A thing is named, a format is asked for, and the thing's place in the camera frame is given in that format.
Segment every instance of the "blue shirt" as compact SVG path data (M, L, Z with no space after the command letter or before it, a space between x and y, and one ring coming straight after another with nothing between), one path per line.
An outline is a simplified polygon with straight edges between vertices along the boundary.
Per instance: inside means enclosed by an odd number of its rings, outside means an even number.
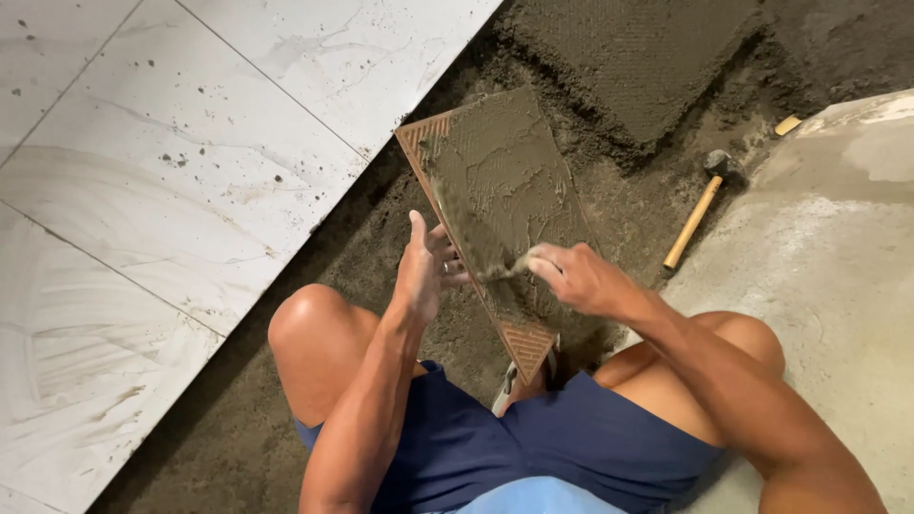
M584 489L553 477L522 478L447 514L625 514Z

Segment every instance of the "man's right hand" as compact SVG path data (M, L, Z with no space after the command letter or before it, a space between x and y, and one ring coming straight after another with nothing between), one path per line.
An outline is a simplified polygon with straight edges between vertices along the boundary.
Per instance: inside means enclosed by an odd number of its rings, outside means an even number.
M650 308L638 284L583 242L573 248L541 243L527 255L530 271L549 283L560 302L582 314L625 324Z

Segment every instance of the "marble tile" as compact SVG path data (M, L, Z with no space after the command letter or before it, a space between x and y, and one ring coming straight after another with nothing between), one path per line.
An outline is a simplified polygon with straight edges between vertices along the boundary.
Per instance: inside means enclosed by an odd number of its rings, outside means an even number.
M0 486L83 512L223 338L3 204L0 262Z
M61 511L18 491L0 486L0 512L4 514L59 514Z
M0 3L0 163L138 3Z
M0 199L225 336L366 164L145 0L0 168Z
M180 0L371 159L501 0Z

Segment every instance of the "tile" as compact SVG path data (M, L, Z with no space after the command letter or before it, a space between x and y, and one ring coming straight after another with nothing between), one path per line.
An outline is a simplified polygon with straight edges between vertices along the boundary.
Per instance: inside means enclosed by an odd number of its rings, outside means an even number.
M82 512L223 338L0 204L0 486Z
M146 0L0 168L0 199L225 336L366 161Z
M182 0L371 159L501 0Z
M53 509L34 498L29 498L18 491L3 486L0 486L0 512L4 514L60 513L59 510Z
M0 163L138 3L0 3Z

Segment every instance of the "leg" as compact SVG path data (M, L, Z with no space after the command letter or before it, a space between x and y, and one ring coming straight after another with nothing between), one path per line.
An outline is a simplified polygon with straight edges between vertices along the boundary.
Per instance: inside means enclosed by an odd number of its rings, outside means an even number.
M731 312L709 312L692 319L751 355L771 373L783 374L781 344L763 322ZM683 432L713 446L726 445L686 386L649 345L639 343L613 356L593 378Z
M292 414L305 426L323 423L355 377L380 321L336 291L306 285L287 298L267 339ZM425 373L416 365L414 376Z

